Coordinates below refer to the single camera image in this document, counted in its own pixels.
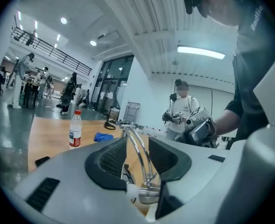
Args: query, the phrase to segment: bottle label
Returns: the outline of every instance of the bottle label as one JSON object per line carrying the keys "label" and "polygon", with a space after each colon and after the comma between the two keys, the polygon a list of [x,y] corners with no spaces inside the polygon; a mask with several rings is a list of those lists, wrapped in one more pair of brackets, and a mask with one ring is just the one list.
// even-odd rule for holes
{"label": "bottle label", "polygon": [[72,147],[79,147],[81,139],[81,131],[73,131],[69,132],[69,144]]}

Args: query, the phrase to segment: round ceiling light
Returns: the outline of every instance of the round ceiling light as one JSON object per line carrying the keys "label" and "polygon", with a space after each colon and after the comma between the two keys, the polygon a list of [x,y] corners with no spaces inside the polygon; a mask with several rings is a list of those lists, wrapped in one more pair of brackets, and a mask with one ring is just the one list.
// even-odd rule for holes
{"label": "round ceiling light", "polygon": [[62,17],[61,18],[61,22],[62,22],[62,24],[67,24],[68,21],[67,21],[67,19],[65,19],[64,17]]}
{"label": "round ceiling light", "polygon": [[90,44],[91,44],[92,46],[96,46],[96,45],[97,45],[95,41],[90,41]]}

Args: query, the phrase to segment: blue cloth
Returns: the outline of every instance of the blue cloth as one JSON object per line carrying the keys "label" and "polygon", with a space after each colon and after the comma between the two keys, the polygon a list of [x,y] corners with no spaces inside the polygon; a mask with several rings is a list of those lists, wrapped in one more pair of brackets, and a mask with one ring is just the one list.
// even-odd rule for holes
{"label": "blue cloth", "polygon": [[113,139],[113,135],[111,135],[111,134],[96,133],[94,141],[102,142],[102,141],[105,141],[105,140],[112,140],[112,139]]}

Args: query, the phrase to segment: rectangular ceiling light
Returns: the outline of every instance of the rectangular ceiling light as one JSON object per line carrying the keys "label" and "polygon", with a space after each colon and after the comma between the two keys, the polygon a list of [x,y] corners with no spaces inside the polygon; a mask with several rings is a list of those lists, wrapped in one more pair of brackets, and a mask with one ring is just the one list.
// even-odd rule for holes
{"label": "rectangular ceiling light", "polygon": [[205,49],[200,49],[200,48],[193,48],[193,47],[182,47],[182,46],[178,46],[177,48],[178,52],[181,53],[190,53],[190,54],[198,54],[198,55],[203,55],[203,56],[210,56],[210,57],[214,57],[217,59],[222,60],[225,55],[215,52],[215,51],[211,51],[211,50],[205,50]]}

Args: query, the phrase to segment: white shoe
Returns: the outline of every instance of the white shoe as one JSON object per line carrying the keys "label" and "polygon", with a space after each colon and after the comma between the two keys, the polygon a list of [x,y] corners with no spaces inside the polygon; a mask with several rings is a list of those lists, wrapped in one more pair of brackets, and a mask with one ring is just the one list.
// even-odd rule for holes
{"label": "white shoe", "polygon": [[13,105],[14,109],[21,109],[22,107],[20,105]]}

